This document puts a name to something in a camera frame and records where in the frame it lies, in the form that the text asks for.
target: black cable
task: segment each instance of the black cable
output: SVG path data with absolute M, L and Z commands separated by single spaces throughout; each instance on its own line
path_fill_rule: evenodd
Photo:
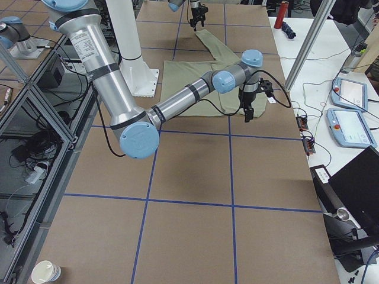
M 325 59 L 329 59 L 329 58 L 331 58 L 331 57 L 333 57 L 333 56 L 340 55 L 340 54 L 344 53 L 345 51 L 347 51 L 347 50 L 349 50 L 349 49 L 351 49 L 351 48 L 349 47 L 349 48 L 347 48 L 347 49 L 345 49 L 345 50 L 342 50 L 342 51 L 339 52 L 339 53 L 336 53 L 336 54 L 330 55 L 330 56 L 328 56 L 328 57 L 311 58 L 311 59 L 306 59 L 306 60 L 307 60 L 307 61 L 317 61 L 317 60 L 325 60 Z M 280 57 L 280 58 L 281 58 L 281 59 L 296 59 L 296 57 L 293 57 L 293 58 L 290 58 L 290 57 Z
M 40 113 L 37 113 L 35 110 L 34 110 L 34 106 L 28 101 L 26 100 L 26 103 L 28 104 L 28 106 L 30 107 L 30 109 L 33 111 L 33 113 L 37 116 L 37 119 L 36 119 L 36 127 L 39 129 L 39 130 L 46 130 L 48 129 L 47 125 L 49 124 L 46 119 L 44 118 L 45 122 L 42 123 L 41 122 L 41 119 L 43 118 L 42 115 Z
M 33 120 L 36 122 L 36 127 L 40 130 L 45 130 L 47 127 L 45 125 L 42 124 L 42 122 L 39 121 L 39 118 L 34 118 L 25 108 L 24 106 L 21 106 L 21 109 Z
M 0 86 L 4 86 L 4 87 L 8 87 L 10 89 L 13 89 L 12 87 L 8 86 L 8 85 L 4 85 L 4 84 L 0 84 Z
M 108 148 L 109 148 L 110 152 L 112 152 L 112 154 L 115 155 L 116 157 L 124 157 L 125 154 L 122 154 L 122 155 L 117 154 L 117 153 L 112 149 L 111 143 L 109 142 L 109 138 L 108 138 L 108 134 L 107 134 L 107 129 L 106 129 L 106 127 L 105 127 L 104 118 L 103 118 L 103 116 L 102 116 L 102 112 L 101 112 L 101 108 L 100 108 L 100 103 L 99 103 L 99 100 L 98 100 L 98 98 L 97 98 L 98 93 L 97 93 L 97 90 L 96 90 L 96 89 L 94 89 L 94 93 L 95 93 L 95 96 L 94 96 L 94 97 L 95 97 L 95 100 L 96 100 L 96 105 L 97 105 L 97 108 L 98 108 L 98 110 L 99 110 L 99 115 L 100 115 L 100 120 L 101 120 L 102 129 L 104 130 L 104 135 L 105 135 L 105 139 L 106 139 L 106 141 L 107 141 Z
M 216 109 L 216 111 L 218 111 L 222 115 L 226 115 L 227 117 L 232 117 L 232 116 L 236 115 L 237 112 L 241 109 L 241 107 L 239 107 L 235 112 L 232 112 L 230 114 L 226 114 L 226 113 L 222 112 L 218 107 L 216 107 L 216 105 L 213 102 L 211 102 L 209 99 L 200 99 L 199 102 L 209 102 Z
M 317 142 L 314 142 L 316 145 L 320 146 L 321 148 L 323 148 L 325 151 L 327 151 L 327 153 L 329 154 L 329 162 L 328 164 L 325 166 L 325 167 L 328 167 L 330 165 L 330 163 L 332 162 L 332 154 L 328 151 L 327 148 L 325 148 L 324 146 L 320 145 L 319 143 Z
M 300 108 L 300 107 L 298 107 L 298 108 L 294 108 L 294 109 L 299 109 L 299 110 L 301 110 L 301 111 L 304 111 L 305 115 L 299 115 L 298 112 L 297 112 L 297 116 L 298 116 L 298 117 L 305 117 L 305 118 L 308 118 L 308 114 L 307 114 L 307 112 L 306 112 L 304 109 L 302 109 L 302 108 Z
M 24 164 L 21 164 L 21 165 L 19 165 L 19 166 L 12 166 L 12 164 L 11 164 L 11 159 L 12 159 L 12 157 L 13 157 L 13 154 L 10 155 L 10 156 L 9 156 L 9 159 L 8 159 L 8 164 L 9 164 L 9 166 L 10 166 L 12 169 L 16 169 L 16 168 L 18 168 L 18 167 L 22 167 L 22 166 L 24 166 Z
M 57 98 L 59 98 L 60 100 L 64 101 L 64 102 L 69 102 L 71 100 L 69 99 L 63 99 L 61 96 L 59 96 L 56 92 L 53 92 L 52 90 L 49 90 L 49 89 L 41 89 L 42 91 L 48 91 L 49 93 L 51 93 L 52 95 L 56 96 Z
M 191 24 L 191 23 L 190 23 L 190 19 L 188 18 L 188 10 L 190 9 L 190 6 L 189 6 L 189 5 L 190 5 L 190 0 L 188 0 L 187 2 L 188 2 L 188 3 L 187 3 L 187 22 L 188 22 L 189 24 Z
M 262 72 L 262 73 L 267 74 L 268 76 L 271 77 L 272 80 L 275 81 L 276 84 L 279 85 L 279 87 L 282 89 L 282 91 L 283 91 L 283 93 L 284 93 L 284 95 L 285 95 L 285 97 L 286 97 L 286 99 L 287 99 L 288 105 L 284 105 L 282 102 L 278 101 L 278 100 L 276 99 L 276 97 L 273 95 L 272 98 L 275 100 L 275 102 L 277 102 L 278 104 L 284 106 L 285 108 L 292 108 L 291 99 L 290 99 L 290 97 L 288 96 L 288 93 L 287 93 L 287 91 L 284 89 L 284 87 L 282 86 L 282 84 L 280 84 L 280 82 L 279 82 L 275 77 L 273 77 L 273 75 L 271 75 L 269 72 L 267 72 L 267 71 L 265 71 L 265 70 L 257 70 L 257 71 L 254 71 L 254 72 L 251 74 L 251 76 L 253 76 L 254 74 L 256 74 L 256 73 L 258 73 L 258 72 Z
M 69 104 L 69 103 L 71 103 L 71 102 L 78 101 L 78 100 L 80 100 L 81 98 L 83 98 L 84 96 L 85 96 L 85 93 L 84 93 L 83 95 L 81 95 L 81 96 L 75 98 L 75 99 L 72 99 L 71 101 L 60 102 L 59 104 L 53 105 L 53 107 L 58 107 L 58 106 L 60 106 L 60 105 Z
M 84 90 L 84 93 L 83 95 L 81 96 L 82 98 L 84 98 L 85 96 L 87 96 L 88 94 L 88 91 L 89 91 L 89 88 L 91 87 L 91 84 L 88 84 L 86 89 Z M 75 109 L 75 112 L 73 113 L 71 119 L 70 119 L 70 123 L 75 119 L 75 117 L 77 116 L 82 104 L 83 104 L 83 99 L 81 100 L 81 102 L 79 103 L 78 107 Z
M 61 143 L 58 143 L 57 144 L 57 147 L 56 147 L 56 153 L 58 153 L 61 149 Z M 33 198 L 33 201 L 31 202 L 30 206 L 29 206 L 29 209 L 27 210 L 27 212 L 24 215 L 24 221 L 22 223 L 22 225 L 20 226 L 20 228 L 18 230 L 15 230 L 15 231 L 11 231 L 11 226 L 13 225 L 12 224 L 9 224 L 8 223 L 8 214 L 4 211 L 4 212 L 0 212 L 0 217 L 3 219 L 4 221 L 4 228 L 5 228 L 5 232 L 10 236 L 10 237 L 13 237 L 13 240 L 12 240 L 12 246 L 14 244 L 14 240 L 15 240 L 15 237 L 20 234 L 23 229 L 25 228 L 25 225 L 28 221 L 28 218 L 29 218 L 29 215 L 30 213 L 32 212 L 33 208 L 34 208 L 34 205 L 36 204 L 40 194 L 41 194 L 41 191 L 43 189 L 43 186 L 40 187 L 40 189 L 38 190 L 37 193 L 34 193 L 34 198 Z

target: metal pole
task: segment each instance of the metal pole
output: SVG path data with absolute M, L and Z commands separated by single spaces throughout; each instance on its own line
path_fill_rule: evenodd
M 295 59 L 295 63 L 292 66 L 292 69 L 290 73 L 288 74 L 287 81 L 285 82 L 285 88 L 286 90 L 291 90 L 293 87 L 295 80 L 300 73 L 301 68 L 304 65 L 304 62 L 307 59 L 307 56 L 316 41 L 317 36 L 320 33 L 320 30 L 322 29 L 324 22 L 329 15 L 330 11 L 332 10 L 334 3 L 336 0 L 324 0 L 322 1 L 320 8 L 316 14 L 316 17 L 314 18 L 311 27 L 309 28 L 309 32 L 304 40 L 303 45 L 301 46 L 300 51 L 298 52 L 298 55 Z
M 5 65 L 8 66 L 9 69 L 13 72 L 14 75 L 19 78 L 20 81 L 27 83 L 28 75 L 26 75 L 25 71 L 18 65 L 18 63 L 11 56 L 9 51 L 0 44 L 0 59 L 4 61 Z

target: wire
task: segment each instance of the wire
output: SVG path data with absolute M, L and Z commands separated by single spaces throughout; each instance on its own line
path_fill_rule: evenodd
M 11 159 L 12 159 L 12 157 L 13 157 L 13 154 L 10 155 L 10 156 L 9 156 L 9 159 L 8 159 L 8 164 L 9 164 L 9 166 L 10 166 L 12 169 L 16 169 L 16 168 L 18 168 L 18 167 L 23 167 L 23 166 L 25 166 L 25 163 L 24 163 L 24 164 L 20 164 L 20 165 L 18 165 L 18 166 L 12 166 L 12 164 L 11 164 Z
M 329 154 L 329 162 L 328 164 L 325 166 L 325 167 L 328 167 L 331 162 L 332 162 L 332 154 L 328 151 L 327 148 L 325 148 L 324 146 L 322 146 L 321 144 L 317 143 L 317 142 L 314 142 L 316 145 L 320 146 L 321 148 L 323 148 L 325 151 L 327 151 L 327 153 Z
M 378 254 L 378 253 L 379 253 L 379 248 L 377 248 L 376 250 L 374 250 L 373 253 L 370 255 L 370 257 L 368 258 L 368 260 L 366 262 L 365 270 L 363 271 L 361 284 L 363 284 L 363 282 L 365 280 L 366 272 L 367 272 L 368 265 L 370 264 L 371 259 L 374 257 L 375 254 Z
M 322 117 L 323 113 L 321 110 L 319 110 L 318 108 L 315 108 L 313 106 L 310 106 L 310 105 L 307 105 L 307 99 L 306 99 L 306 89 L 305 89 L 305 85 L 313 85 L 313 86 L 320 86 L 326 82 L 332 82 L 333 80 L 325 80 L 325 81 L 322 81 L 321 83 L 303 83 L 303 98 L 304 98 L 304 105 L 306 105 L 307 107 L 311 108 L 311 109 L 315 109 L 316 111 L 319 111 L 320 112 L 320 116 L 317 116 L 315 115 L 315 117 Z
M 107 134 L 107 129 L 105 127 L 105 123 L 104 123 L 104 118 L 102 116 L 102 112 L 101 112 L 101 108 L 100 108 L 100 103 L 99 103 L 99 100 L 97 98 L 98 96 L 98 92 L 96 89 L 94 89 L 94 93 L 95 93 L 95 100 L 96 100 L 96 105 L 97 105 L 97 108 L 99 110 L 99 115 L 100 115 L 100 120 L 101 120 L 101 125 L 102 125 L 102 129 L 104 130 L 104 135 L 105 135 L 105 139 L 107 141 L 107 145 L 108 145 L 108 148 L 110 150 L 110 152 L 112 152 L 113 155 L 115 155 L 116 157 L 124 157 L 125 154 L 117 154 L 113 149 L 112 149 L 112 146 L 111 146 L 111 143 L 109 142 L 109 138 L 108 138 L 108 134 Z
M 17 193 L 17 192 L 19 192 L 20 190 L 22 190 L 22 189 L 24 189 L 24 188 L 26 188 L 26 187 L 28 187 L 28 186 L 31 186 L 32 184 L 31 183 L 29 183 L 28 185 L 24 185 L 24 186 L 22 186 L 22 187 L 20 187 L 19 189 L 17 189 L 16 191 L 14 191 L 12 194 L 11 194 L 11 196 L 7 199 L 7 204 L 5 205 L 5 212 L 7 213 L 7 215 L 8 215 L 8 218 L 15 218 L 19 213 L 17 213 L 16 215 L 14 215 L 14 216 L 12 216 L 12 217 L 10 217 L 9 216 L 9 213 L 8 213 L 8 204 L 9 204 L 9 201 L 11 200 L 11 198 Z
M 300 115 L 299 116 L 299 114 L 298 114 L 298 111 L 297 111 L 297 114 L 296 114 L 296 116 L 298 116 L 298 117 L 304 117 L 304 118 L 307 118 L 308 117 L 308 114 L 307 114 L 307 112 L 304 110 L 304 109 L 302 109 L 302 108 L 294 108 L 294 109 L 299 109 L 300 111 L 303 111 L 304 113 L 305 113 L 305 115 Z
M 235 112 L 232 112 L 230 114 L 226 114 L 226 113 L 222 112 L 218 107 L 216 107 L 216 105 L 213 102 L 211 102 L 209 99 L 200 99 L 199 102 L 209 102 L 219 113 L 221 113 L 222 115 L 226 115 L 227 117 L 232 117 L 232 116 L 236 115 L 237 112 L 241 109 L 241 107 L 238 107 L 238 109 Z
M 69 100 L 69 99 L 62 98 L 61 96 L 59 96 L 56 92 L 53 92 L 52 90 L 44 89 L 43 88 L 42 91 L 48 91 L 49 93 L 51 93 L 52 95 L 56 96 L 57 98 L 61 99 L 64 102 L 70 102 L 70 101 L 72 101 L 72 100 Z
M 278 81 L 273 75 L 271 75 L 269 72 L 267 72 L 267 71 L 265 71 L 265 70 L 261 70 L 261 69 L 256 70 L 256 71 L 254 71 L 254 72 L 251 74 L 251 77 L 252 77 L 254 74 L 258 73 L 258 72 L 262 72 L 262 73 L 267 74 L 268 76 L 270 76 L 270 78 L 271 78 L 272 80 L 275 81 L 276 84 L 279 85 L 279 87 L 282 89 L 282 91 L 283 91 L 283 93 L 284 93 L 284 95 L 285 95 L 285 97 L 286 97 L 286 99 L 287 99 L 288 105 L 285 105 L 285 104 L 283 104 L 282 102 L 278 101 L 278 100 L 276 99 L 276 97 L 273 95 L 272 98 L 275 100 L 275 102 L 277 102 L 278 104 L 284 106 L 285 108 L 292 108 L 291 99 L 290 99 L 290 97 L 288 96 L 288 93 L 287 93 L 287 91 L 284 89 L 283 85 L 280 84 L 280 82 L 279 82 L 279 81 Z
M 331 57 L 333 57 L 333 56 L 340 55 L 340 54 L 344 53 L 345 51 L 347 51 L 347 50 L 349 50 L 349 49 L 350 49 L 350 47 L 348 47 L 348 48 L 345 49 L 345 50 L 342 50 L 342 51 L 339 52 L 339 53 L 336 53 L 336 54 L 333 54 L 333 55 L 331 55 L 331 56 L 328 56 L 328 57 L 312 58 L 312 59 L 306 59 L 306 60 L 308 60 L 308 61 L 316 61 L 316 60 L 325 60 L 325 59 L 329 59 L 329 58 L 331 58 Z M 290 57 L 280 57 L 280 59 L 296 59 L 296 57 L 293 57 L 293 58 L 290 58 Z
M 187 3 L 187 22 L 190 24 L 190 19 L 188 18 L 188 10 L 190 9 L 190 2 L 189 1 L 187 1 L 188 3 Z
M 12 87 L 8 86 L 8 85 L 4 85 L 4 84 L 0 84 L 0 86 L 4 86 L 4 87 L 8 87 L 10 89 L 13 89 Z

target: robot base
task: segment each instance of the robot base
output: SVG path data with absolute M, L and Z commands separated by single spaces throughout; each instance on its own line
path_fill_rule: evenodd
M 46 46 L 50 43 L 49 40 L 40 40 L 38 38 L 34 38 L 33 39 L 36 46 Z M 16 59 L 31 59 L 31 60 L 35 60 L 35 59 L 38 59 L 38 57 L 40 57 L 42 51 L 44 51 L 45 49 L 37 49 L 29 54 L 24 54 L 24 53 L 21 53 L 18 49 L 17 46 L 14 46 L 9 52 L 11 53 L 11 55 L 13 56 L 13 58 L 16 58 Z
M 120 70 L 133 96 L 154 97 L 159 69 L 150 69 L 141 58 L 135 62 L 123 60 Z

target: paper cup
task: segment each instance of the paper cup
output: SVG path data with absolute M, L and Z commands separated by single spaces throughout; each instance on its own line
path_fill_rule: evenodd
M 37 264 L 31 272 L 31 280 L 35 284 L 42 284 L 46 282 L 55 281 L 60 276 L 61 269 L 58 265 L 44 260 Z

